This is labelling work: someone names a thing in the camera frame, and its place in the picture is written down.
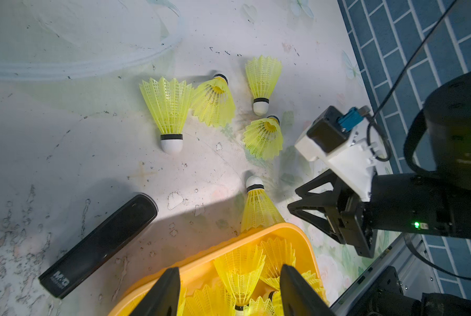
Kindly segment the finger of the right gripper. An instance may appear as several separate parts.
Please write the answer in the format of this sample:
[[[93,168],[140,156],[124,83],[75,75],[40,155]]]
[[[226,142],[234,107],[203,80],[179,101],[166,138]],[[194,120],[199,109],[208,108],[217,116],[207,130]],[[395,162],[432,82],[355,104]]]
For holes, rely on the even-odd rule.
[[[306,200],[294,201],[287,205],[289,213],[311,224],[339,244],[346,244],[339,228],[333,225],[325,207]]]
[[[321,175],[303,184],[295,193],[311,205],[335,205],[344,182],[332,170],[328,169]]]

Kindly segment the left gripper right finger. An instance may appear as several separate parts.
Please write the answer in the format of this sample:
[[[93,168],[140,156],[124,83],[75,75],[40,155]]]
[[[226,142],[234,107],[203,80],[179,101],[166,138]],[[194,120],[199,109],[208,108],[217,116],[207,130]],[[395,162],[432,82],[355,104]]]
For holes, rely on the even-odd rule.
[[[335,313],[293,266],[282,266],[280,291],[286,316],[335,316]]]

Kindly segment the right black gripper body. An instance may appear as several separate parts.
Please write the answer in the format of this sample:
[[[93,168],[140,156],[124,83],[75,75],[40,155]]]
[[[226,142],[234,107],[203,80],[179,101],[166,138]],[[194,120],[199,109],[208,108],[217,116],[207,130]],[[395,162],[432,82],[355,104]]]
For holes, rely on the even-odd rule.
[[[471,239],[471,190],[419,175],[375,176],[369,201],[344,184],[338,211],[339,241],[367,258],[380,230]]]

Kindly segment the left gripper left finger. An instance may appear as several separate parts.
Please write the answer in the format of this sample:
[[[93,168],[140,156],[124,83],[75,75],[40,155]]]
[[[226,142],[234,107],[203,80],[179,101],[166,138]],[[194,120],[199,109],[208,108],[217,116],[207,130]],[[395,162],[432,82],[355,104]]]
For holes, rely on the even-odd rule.
[[[130,316],[177,315],[180,300],[180,270],[172,267],[162,274]]]

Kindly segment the yellow plastic storage box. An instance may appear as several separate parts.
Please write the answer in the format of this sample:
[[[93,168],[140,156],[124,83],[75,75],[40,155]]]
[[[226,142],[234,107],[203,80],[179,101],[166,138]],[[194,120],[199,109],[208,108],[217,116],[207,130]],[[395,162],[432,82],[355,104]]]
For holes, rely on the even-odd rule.
[[[171,267],[179,267],[181,295],[185,294],[184,297],[191,296],[195,290],[201,289],[206,284],[213,286],[220,282],[214,266],[216,258],[241,246],[259,245],[269,238],[283,238],[289,241],[296,252],[296,270],[301,274],[311,271],[322,280],[313,254],[313,247],[305,233],[295,225],[280,223],[265,229],[252,229],[227,242],[222,242],[218,246],[213,246],[197,255],[175,263]],[[166,268],[135,283],[108,315],[130,315],[165,270]],[[264,296],[273,290],[276,289],[259,280],[251,298],[256,300],[259,296]]]

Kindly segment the yellow shuttlecock bottom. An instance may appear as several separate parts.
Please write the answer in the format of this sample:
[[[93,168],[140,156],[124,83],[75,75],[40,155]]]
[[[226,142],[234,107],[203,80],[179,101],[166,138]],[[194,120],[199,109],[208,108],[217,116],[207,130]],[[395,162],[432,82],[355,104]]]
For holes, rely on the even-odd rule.
[[[216,271],[235,300],[235,315],[243,315],[260,280],[266,255],[257,245],[241,246],[214,260]]]

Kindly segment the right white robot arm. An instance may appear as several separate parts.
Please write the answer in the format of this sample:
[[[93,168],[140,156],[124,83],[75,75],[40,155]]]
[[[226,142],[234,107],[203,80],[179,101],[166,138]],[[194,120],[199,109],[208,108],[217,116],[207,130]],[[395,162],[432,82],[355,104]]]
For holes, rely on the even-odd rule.
[[[418,260],[419,234],[471,240],[471,72],[426,99],[403,146],[407,174],[377,172],[378,143],[362,136],[371,119],[367,107],[330,106],[301,134],[298,152],[327,170],[296,189],[289,213],[366,258],[381,230]]]

